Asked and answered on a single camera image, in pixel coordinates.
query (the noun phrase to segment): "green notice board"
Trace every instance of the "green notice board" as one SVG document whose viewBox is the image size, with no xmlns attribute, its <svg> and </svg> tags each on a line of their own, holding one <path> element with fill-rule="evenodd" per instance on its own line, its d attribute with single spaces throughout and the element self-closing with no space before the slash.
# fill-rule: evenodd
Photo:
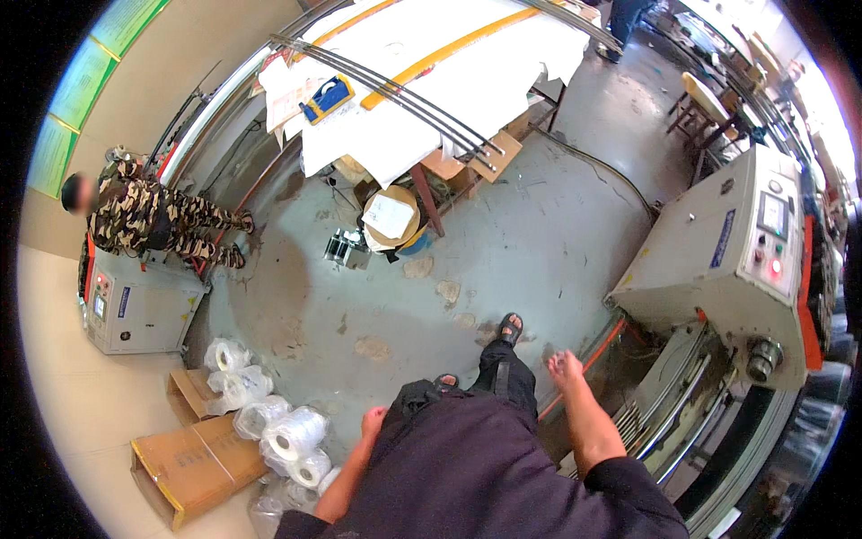
<svg viewBox="0 0 862 539">
<path fill-rule="evenodd" d="M 116 0 L 99 17 L 92 36 L 122 57 L 147 24 L 170 0 Z"/>
<path fill-rule="evenodd" d="M 96 21 L 54 92 L 36 140 L 27 184 L 57 197 L 78 134 L 122 56 L 170 0 L 115 0 Z"/>
<path fill-rule="evenodd" d="M 30 157 L 27 185 L 56 198 L 77 139 L 76 133 L 52 117 L 45 118 Z"/>
</svg>

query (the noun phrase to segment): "machine knob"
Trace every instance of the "machine knob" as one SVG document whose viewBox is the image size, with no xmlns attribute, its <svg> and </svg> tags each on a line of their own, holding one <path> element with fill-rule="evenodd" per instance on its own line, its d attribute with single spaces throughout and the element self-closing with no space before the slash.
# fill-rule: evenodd
<svg viewBox="0 0 862 539">
<path fill-rule="evenodd" d="M 748 347 L 748 377 L 764 384 L 782 359 L 780 344 L 769 337 L 755 337 Z"/>
</svg>

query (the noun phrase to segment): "stool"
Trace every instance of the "stool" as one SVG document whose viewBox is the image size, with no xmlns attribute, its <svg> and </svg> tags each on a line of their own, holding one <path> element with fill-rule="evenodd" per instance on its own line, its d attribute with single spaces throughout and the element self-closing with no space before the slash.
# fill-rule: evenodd
<svg viewBox="0 0 862 539">
<path fill-rule="evenodd" d="M 707 127 L 716 125 L 724 127 L 725 129 L 722 132 L 726 133 L 730 140 L 734 140 L 739 134 L 736 132 L 736 129 L 727 125 L 730 115 L 712 90 L 689 72 L 683 73 L 682 81 L 685 91 L 677 99 L 677 102 L 673 104 L 671 109 L 667 111 L 667 115 L 672 115 L 674 110 L 678 110 L 679 112 L 677 118 L 671 123 L 665 133 L 670 134 L 674 129 L 678 128 L 685 133 L 695 148 L 704 149 L 705 145 L 697 144 L 697 139 L 703 135 Z M 698 123 L 701 125 L 696 127 L 694 132 L 690 133 L 686 130 L 686 127 L 693 122 L 696 125 Z"/>
</svg>

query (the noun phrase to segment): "camouflage jacket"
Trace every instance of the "camouflage jacket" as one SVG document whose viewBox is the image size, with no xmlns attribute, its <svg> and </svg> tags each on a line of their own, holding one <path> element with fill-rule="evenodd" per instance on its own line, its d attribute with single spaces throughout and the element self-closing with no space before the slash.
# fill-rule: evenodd
<svg viewBox="0 0 862 539">
<path fill-rule="evenodd" d="M 138 254 L 156 221 L 162 186 L 133 160 L 106 166 L 97 179 L 97 209 L 87 217 L 96 247 L 112 254 Z"/>
</svg>

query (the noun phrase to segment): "stained floor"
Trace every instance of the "stained floor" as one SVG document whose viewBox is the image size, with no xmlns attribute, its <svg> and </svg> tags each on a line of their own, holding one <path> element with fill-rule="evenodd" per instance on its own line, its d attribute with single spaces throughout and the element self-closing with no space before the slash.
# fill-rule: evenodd
<svg viewBox="0 0 862 539">
<path fill-rule="evenodd" d="M 666 111 L 682 93 L 680 70 L 649 47 L 652 39 L 636 32 L 618 66 L 589 51 L 554 126 L 650 202 L 677 196 L 691 174 L 681 141 L 664 134 Z M 259 169 L 277 152 L 263 141 Z M 271 369 L 278 392 L 332 417 L 324 447 L 334 461 L 358 439 L 362 414 L 390 403 L 402 384 L 454 373 L 469 385 L 481 343 L 512 310 L 527 331 L 516 351 L 536 373 L 540 405 L 548 403 L 543 354 L 578 352 L 593 339 L 609 319 L 603 296 L 649 231 L 638 198 L 618 178 L 530 135 L 494 185 L 444 217 L 445 237 L 394 264 L 374 256 L 366 271 L 345 270 L 322 251 L 358 212 L 321 181 L 304 179 L 296 151 L 288 153 L 250 201 L 259 232 L 238 236 L 247 267 L 212 274 L 187 361 L 200 361 L 214 336 L 243 342 Z M 229 207 L 249 185 L 235 181 L 216 199 Z M 426 276 L 421 268 L 407 275 L 405 264 L 431 264 L 425 259 L 433 259 Z M 614 379 L 602 372 L 609 365 L 596 364 L 593 376 Z"/>
</svg>

